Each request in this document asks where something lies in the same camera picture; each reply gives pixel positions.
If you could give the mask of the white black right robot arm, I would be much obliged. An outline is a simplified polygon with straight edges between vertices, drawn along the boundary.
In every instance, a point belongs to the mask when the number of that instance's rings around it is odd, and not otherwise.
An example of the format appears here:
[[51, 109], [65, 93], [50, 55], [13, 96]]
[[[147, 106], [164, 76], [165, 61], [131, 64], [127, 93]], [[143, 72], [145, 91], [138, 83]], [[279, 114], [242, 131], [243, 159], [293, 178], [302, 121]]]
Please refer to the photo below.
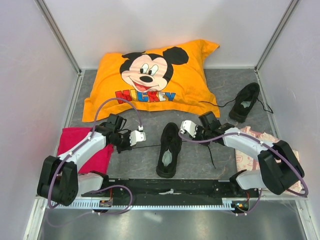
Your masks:
[[297, 196], [307, 196], [306, 192], [290, 189], [294, 184], [302, 182], [305, 173], [287, 142], [260, 140], [230, 123], [221, 124], [211, 111], [199, 116], [199, 120], [201, 124], [190, 129], [193, 140], [233, 148], [259, 164], [256, 170], [244, 169], [231, 177], [229, 191], [233, 196], [240, 197], [248, 189], [254, 188], [268, 189], [275, 195], [288, 191]]

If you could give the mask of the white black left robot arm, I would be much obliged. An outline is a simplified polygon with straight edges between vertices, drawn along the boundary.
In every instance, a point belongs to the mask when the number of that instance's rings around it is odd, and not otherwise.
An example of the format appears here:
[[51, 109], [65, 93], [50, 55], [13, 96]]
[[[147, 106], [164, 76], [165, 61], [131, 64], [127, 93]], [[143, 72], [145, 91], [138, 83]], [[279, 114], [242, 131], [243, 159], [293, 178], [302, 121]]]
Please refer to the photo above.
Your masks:
[[111, 114], [105, 122], [90, 129], [83, 140], [59, 156], [44, 159], [36, 193], [49, 202], [69, 206], [76, 197], [93, 191], [99, 197], [106, 196], [110, 185], [97, 171], [79, 175], [80, 169], [96, 153], [112, 144], [121, 150], [129, 150], [131, 131], [121, 134], [127, 120]]

